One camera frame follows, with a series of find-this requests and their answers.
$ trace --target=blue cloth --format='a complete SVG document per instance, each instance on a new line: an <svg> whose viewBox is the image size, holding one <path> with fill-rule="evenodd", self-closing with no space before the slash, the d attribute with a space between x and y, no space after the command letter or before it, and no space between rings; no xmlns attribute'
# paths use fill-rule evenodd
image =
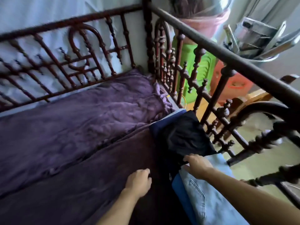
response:
<svg viewBox="0 0 300 225"><path fill-rule="evenodd" d="M214 168L233 177L222 154L205 156ZM186 193L189 196L196 219L200 225L246 225L249 224L239 212L212 185L198 180L186 170L179 171Z"/></svg>
<svg viewBox="0 0 300 225"><path fill-rule="evenodd" d="M176 119L178 117L180 117L181 115L183 115L185 112L186 112L185 109L179 109L178 111L171 113L170 115L163 118L162 120L159 120L159 121L151 124L149 126L149 129L150 129L150 132L152 133L153 138L155 139L161 129L163 129L165 126L176 121ZM183 185L183 182L182 182L182 179L181 179L179 173L173 179L172 188L173 188L174 192L176 193L180 203L182 204L182 207L183 207L184 211L186 212L186 215L188 216L192 225L197 225L196 215L193 210L193 206L190 203L190 199L185 190L185 187Z"/></svg>

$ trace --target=person's left arm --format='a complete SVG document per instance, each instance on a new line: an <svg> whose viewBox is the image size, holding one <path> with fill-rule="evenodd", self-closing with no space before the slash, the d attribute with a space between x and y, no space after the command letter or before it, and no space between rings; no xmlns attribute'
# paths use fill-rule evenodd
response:
<svg viewBox="0 0 300 225"><path fill-rule="evenodd" d="M97 225L128 225L133 209L150 189L152 180L150 170L137 170L131 174L119 198L110 210L98 221Z"/></svg>

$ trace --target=bed frame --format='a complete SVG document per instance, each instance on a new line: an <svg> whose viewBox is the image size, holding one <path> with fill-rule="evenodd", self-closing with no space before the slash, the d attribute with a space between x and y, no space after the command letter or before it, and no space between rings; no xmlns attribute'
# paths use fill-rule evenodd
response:
<svg viewBox="0 0 300 225"><path fill-rule="evenodd" d="M274 78L269 73L245 61L241 57L230 52L229 50L218 46L215 42L204 37L196 30L182 23L177 18L156 7L153 3L151 3L151 0L142 0L142 4L88 14L81 17L70 18L67 20L53 22L38 27L27 28L24 30L17 30L0 35L0 42L9 42L9 44L12 47L14 47L18 52L22 53L24 57L28 60L28 62L31 64L31 66L28 67L24 66L22 63L17 61L17 63L20 65L20 68L14 69L13 66L11 66L8 63L5 63L0 58L2 64L7 68L7 72L0 72L0 83L2 80L7 80L11 85L21 90L29 99L27 102L18 103L9 95L0 92L0 98L2 98L0 100L0 112L42 100L49 102L49 98L121 76L122 73L115 73L113 66L110 62L109 55L113 52L117 53L117 57L122 63L120 51L127 49L131 60L131 66L132 68L135 68L135 63L133 60L132 50L130 46L129 32L126 26L124 15L126 13L139 10L142 10L144 14L146 30L146 47L148 56L148 71L154 76L154 78L159 83L161 83L165 87L167 92L170 94L170 96L174 99L174 101L179 107L181 106L180 104L185 80L188 82L189 92L191 92L193 88L197 90L197 99L193 108L193 111L195 113L197 112L197 109L200 106L202 99L208 101L208 107L200 123L202 125L207 126L206 133L209 136L214 136L213 143L219 142L221 144L222 148L219 152L227 152L231 156L231 159L227 161L229 166L232 166L256 153L262 153L265 148L271 149L273 146L276 145L276 140L278 140L281 137L290 137L294 135L295 131L300 132L300 119L298 118L300 113L299 91L288 86L286 83L280 81L279 79ZM160 17L155 22L154 38L152 37L153 13ZM125 46L118 46L118 42L115 38L111 17L117 15L121 17L124 29L124 36L127 42L127 45ZM100 33L92 26L85 24L86 22L99 20L102 18L106 19L106 23L109 27L115 45L114 49L106 50L105 44L103 43ZM172 25L175 29L178 29L179 31L177 35L176 49L171 47L168 24ZM42 32L65 27L69 28L69 43L73 49L73 53L76 54L77 58L71 59L67 54L65 54L64 50L61 49L61 52L64 54L65 60L63 62L60 62L58 61L57 57L55 57L55 55L51 52L49 47L43 42L43 38L39 34ZM105 77L105 74L97 60L93 47L90 44L88 37L86 36L87 30L92 32L99 41L99 46L102 49L105 59L107 60L111 70L111 76L109 77ZM86 56L82 56L78 48L74 44L73 37L74 34L77 32L84 39L85 45L88 49L89 54ZM27 36L33 37L45 50L45 52L52 61L47 62L40 55L38 56L40 59L39 63L33 61L24 52L22 47L17 42L17 39ZM185 36L187 36L188 38L190 38L198 44L197 48L194 50L196 57L194 61L194 69L192 71L191 76L189 76L188 72L186 71L186 64L183 67L179 65L181 57L181 48ZM201 57L205 54L206 51L212 53L224 63L227 63L227 66L221 70L222 76L220 78L216 91L212 96L210 96L205 89L207 80L204 80L202 85L198 85L196 81L198 63L200 62ZM90 63L88 61L89 58L92 58L94 60L96 66L89 67L88 69L86 69L86 66L90 66ZM85 60L85 65L81 67L72 65L73 63L78 62L80 60ZM66 65L70 69L74 70L74 72L71 74L67 74L64 68L64 66ZM68 85L55 72L54 66L63 73L63 76L67 79ZM40 71L41 68L47 68L51 72L51 74L58 80L58 82L61 83L64 90L52 93L45 85L43 85L39 81L39 79L34 74L31 73L32 70ZM95 70L98 70L101 73L101 79L98 79L96 77L94 73ZM92 73L93 79L87 76L88 72ZM215 108L215 105L227 81L230 77L234 76L236 72L241 73L243 76L257 84L259 87L271 94L273 97L280 100L282 104L275 102L255 102L243 108L236 116L231 117L230 121L228 121L226 117L229 115L228 108L230 107L231 100L227 100L227 102L218 109ZM28 91L26 91L24 88L22 88L14 80L15 77L12 77L20 77L20 73L28 74L45 91L45 95L42 97L35 97ZM80 80L80 75L86 78L87 83L84 83ZM74 78L78 79L80 85L74 83ZM249 117L249 115L257 112L272 114L276 117L279 117L280 120L274 123L273 130L271 130L268 133L264 133L261 136L257 136L253 141L247 142L237 132L235 128L241 126L243 121L247 117ZM214 113L217 119L213 123L208 123L207 119L211 113ZM218 124L218 122L220 122L224 126L219 132L216 130L216 125ZM225 142L223 140L223 136L227 132L230 132L232 136L237 140L237 142L241 144L244 148L244 150L238 153L237 155L235 155L230 149L230 147L234 145L234 141L230 140L228 142ZM300 200L283 184L283 182L285 181L290 183L297 183L299 178L300 164L289 167L280 167L279 171L273 174L268 174L253 180L249 180L247 182L253 186L264 186L270 184L276 185L288 197L288 199L300 209Z"/></svg>

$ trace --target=person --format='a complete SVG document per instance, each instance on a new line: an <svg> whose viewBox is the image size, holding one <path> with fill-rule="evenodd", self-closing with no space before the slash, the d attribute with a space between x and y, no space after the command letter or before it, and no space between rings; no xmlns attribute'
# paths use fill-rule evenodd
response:
<svg viewBox="0 0 300 225"><path fill-rule="evenodd" d="M236 180L213 168L200 155L187 155L184 169L197 179L207 181L217 189L232 206L253 225L296 225L300 224L300 210L268 193L242 181ZM150 170L137 170L131 174L119 198L97 225L127 225L139 198L146 195L152 180Z"/></svg>

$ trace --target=purple bedsheet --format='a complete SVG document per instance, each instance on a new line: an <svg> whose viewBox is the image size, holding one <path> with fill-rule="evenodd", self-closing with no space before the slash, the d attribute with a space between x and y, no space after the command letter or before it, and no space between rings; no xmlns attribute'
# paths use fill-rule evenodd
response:
<svg viewBox="0 0 300 225"><path fill-rule="evenodd" d="M0 200L0 224L94 225L129 174L145 168L151 170L152 187L138 201L130 224L190 224L160 160L148 126L141 127L58 175Z"/></svg>
<svg viewBox="0 0 300 225"><path fill-rule="evenodd" d="M57 174L170 111L159 86L131 70L93 89L3 117L0 196Z"/></svg>

